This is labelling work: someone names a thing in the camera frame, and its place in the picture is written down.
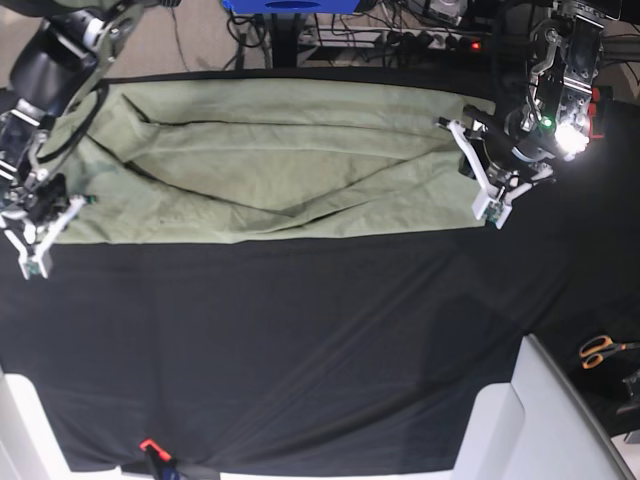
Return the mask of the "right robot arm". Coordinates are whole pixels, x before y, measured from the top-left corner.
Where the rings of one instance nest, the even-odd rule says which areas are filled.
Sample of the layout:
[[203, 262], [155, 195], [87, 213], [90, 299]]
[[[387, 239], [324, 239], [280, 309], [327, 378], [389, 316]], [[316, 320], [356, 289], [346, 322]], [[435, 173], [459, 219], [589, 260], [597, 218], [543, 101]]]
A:
[[91, 123], [57, 150], [40, 156], [56, 120], [99, 84], [138, 26], [148, 1], [5, 1], [3, 7], [41, 24], [15, 61], [12, 108], [1, 115], [1, 214], [40, 230], [70, 206], [63, 175], [44, 164], [72, 148]]

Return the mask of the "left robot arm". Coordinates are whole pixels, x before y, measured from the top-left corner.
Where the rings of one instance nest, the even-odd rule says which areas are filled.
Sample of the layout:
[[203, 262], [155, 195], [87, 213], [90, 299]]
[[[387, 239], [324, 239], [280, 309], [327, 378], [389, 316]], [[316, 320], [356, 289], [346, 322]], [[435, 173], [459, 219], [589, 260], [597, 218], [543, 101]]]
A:
[[460, 172], [513, 191], [552, 182], [587, 149], [605, 30], [620, 1], [491, 1], [488, 55], [498, 100], [467, 106], [475, 129]]

